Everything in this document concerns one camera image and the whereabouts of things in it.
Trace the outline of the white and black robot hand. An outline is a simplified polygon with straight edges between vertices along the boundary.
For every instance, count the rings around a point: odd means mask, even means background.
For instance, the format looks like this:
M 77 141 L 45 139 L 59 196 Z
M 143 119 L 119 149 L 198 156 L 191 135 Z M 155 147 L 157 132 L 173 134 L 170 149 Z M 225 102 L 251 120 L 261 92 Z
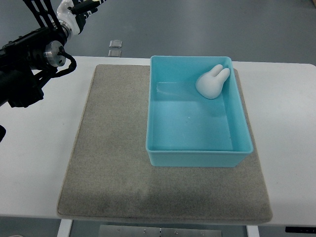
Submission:
M 63 0 L 57 8 L 57 19 L 66 36 L 79 35 L 86 24 L 87 18 L 97 12 L 98 6 L 105 0 Z

